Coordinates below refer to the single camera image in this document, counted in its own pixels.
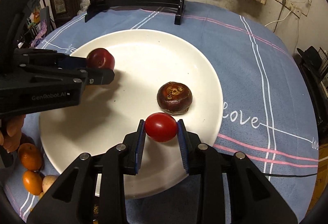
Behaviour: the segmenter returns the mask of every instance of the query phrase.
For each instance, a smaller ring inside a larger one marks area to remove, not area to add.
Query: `dark red fruit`
[[[175,119],[163,112],[151,114],[145,121],[146,134],[157,142],[167,142],[176,136],[178,124]]]
[[[104,48],[96,48],[87,56],[87,68],[111,69],[115,66],[115,59],[112,54]]]

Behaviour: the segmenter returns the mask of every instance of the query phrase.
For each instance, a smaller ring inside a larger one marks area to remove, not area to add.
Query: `wall socket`
[[[291,10],[298,18],[301,18],[302,9],[297,7],[293,2],[286,0],[286,3],[283,4],[283,0],[276,0],[280,4],[284,5],[288,10]]]

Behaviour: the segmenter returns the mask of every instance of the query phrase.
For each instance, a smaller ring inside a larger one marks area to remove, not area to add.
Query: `potato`
[[[50,186],[55,182],[55,180],[57,180],[58,176],[56,175],[48,175],[45,176],[43,178],[42,181],[42,190],[45,193],[46,191],[48,191],[48,189],[50,188]]]

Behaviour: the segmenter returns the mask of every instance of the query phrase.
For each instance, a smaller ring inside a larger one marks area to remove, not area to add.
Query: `pink stripe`
[[[222,146],[222,145],[213,145],[213,147],[230,152],[230,153],[236,153],[238,152],[237,150]],[[268,163],[274,163],[274,164],[279,164],[279,165],[289,165],[293,167],[299,167],[299,168],[317,168],[318,165],[300,165],[300,164],[294,164],[290,162],[285,162],[285,161],[278,161],[278,160],[268,160],[266,158],[261,158],[257,156],[252,156],[252,155],[247,155],[251,160],[257,160],[257,161],[262,161],[262,162],[268,162]]]
[[[286,153],[283,153],[283,152],[280,152],[280,151],[277,151],[277,150],[271,150],[271,149],[267,149],[267,148],[262,148],[262,147],[257,147],[257,146],[245,144],[245,143],[237,141],[236,139],[228,137],[227,135],[223,135],[223,134],[220,134],[220,133],[218,134],[218,137],[226,139],[228,141],[234,142],[238,145],[241,145],[241,146],[244,146],[244,147],[247,147],[247,148],[250,148],[250,149],[254,149],[254,150],[258,150],[258,151],[262,151],[262,152],[274,153],[274,154],[277,154],[277,155],[284,155],[286,157],[294,158],[296,160],[308,160],[308,161],[318,162],[318,160],[316,160],[314,158],[289,155],[289,154],[286,154]]]
[[[169,13],[169,12],[160,12],[160,14],[165,14],[165,15],[175,15],[174,13]],[[217,20],[214,20],[214,19],[211,19],[211,18],[206,18],[206,17],[198,17],[198,16],[192,16],[192,15],[184,15],[185,18],[191,18],[191,19],[197,19],[197,20],[205,20],[205,21],[208,21],[208,22],[212,22],[212,23],[215,23],[215,24],[219,24],[221,26],[224,26],[224,27],[227,27],[229,29],[233,29],[233,30],[236,30],[236,31],[240,31],[240,32],[243,32],[247,35],[252,35],[254,36],[257,40],[275,48],[276,50],[279,50],[280,52],[284,53],[286,56],[288,56],[288,58],[291,58],[293,60],[293,58],[288,54],[286,53],[283,49],[281,49],[280,47],[276,46],[275,44],[271,43],[270,41],[268,40],[265,40],[257,35],[253,35],[249,32],[247,32],[246,30],[240,28],[240,27],[236,27],[236,26],[233,26],[233,25],[230,25],[230,24],[226,24],[226,23],[223,23],[223,22],[220,22],[220,21],[217,21]]]
[[[16,206],[16,208],[17,208],[17,211],[19,212],[19,207],[18,207],[18,205],[16,204],[16,201],[15,201],[15,199],[14,199],[13,195],[11,194],[11,191],[10,191],[10,189],[9,189],[8,185],[7,185],[7,184],[5,184],[5,187],[6,187],[6,190],[8,191],[8,193],[9,193],[9,195],[10,195],[10,197],[11,197],[12,201],[14,202],[14,205]]]

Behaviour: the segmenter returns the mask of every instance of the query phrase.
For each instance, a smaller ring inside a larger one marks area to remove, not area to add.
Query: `tablecloth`
[[[318,134],[303,78],[283,42],[245,17],[207,4],[186,2],[180,26],[174,14],[158,8],[109,10],[85,23],[85,13],[49,34],[38,46],[72,53],[101,35],[126,29],[164,31],[196,46],[213,65],[222,85],[223,120],[214,147],[232,155],[245,152],[267,175],[301,221],[310,203],[318,166]],[[40,142],[38,113],[26,117],[23,132],[41,148],[42,174],[58,174]],[[24,219],[38,202],[22,185],[19,160],[4,185]],[[226,223],[230,223],[227,180]],[[127,200],[131,224],[191,224],[197,213],[199,177],[190,176],[152,197]]]

